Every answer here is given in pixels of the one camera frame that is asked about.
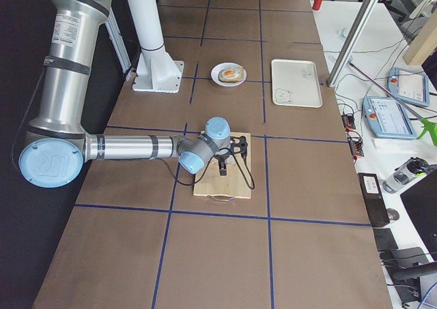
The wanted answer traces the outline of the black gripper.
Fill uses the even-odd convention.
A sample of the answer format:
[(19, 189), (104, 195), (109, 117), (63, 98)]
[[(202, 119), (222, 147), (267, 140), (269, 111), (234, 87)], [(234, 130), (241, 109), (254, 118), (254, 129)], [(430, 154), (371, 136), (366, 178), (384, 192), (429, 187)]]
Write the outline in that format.
[(215, 155), (214, 159), (218, 162), (218, 170), (220, 176), (227, 175), (227, 163), (226, 160), (231, 155), (231, 150), (227, 147), (220, 149)]

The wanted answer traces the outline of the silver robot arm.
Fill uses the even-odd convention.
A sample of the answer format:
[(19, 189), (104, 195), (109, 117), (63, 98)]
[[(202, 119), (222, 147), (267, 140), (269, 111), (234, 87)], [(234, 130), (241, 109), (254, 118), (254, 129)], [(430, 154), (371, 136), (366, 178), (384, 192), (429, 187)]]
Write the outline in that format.
[(40, 112), (29, 122), (18, 165), (23, 177), (42, 188), (74, 180), (90, 160), (177, 158), (189, 173), (200, 171), (230, 147), (230, 127), (213, 117), (195, 140), (184, 136), (105, 136), (81, 125), (83, 104), (101, 24), (112, 0), (52, 0), (57, 15), (44, 60)]

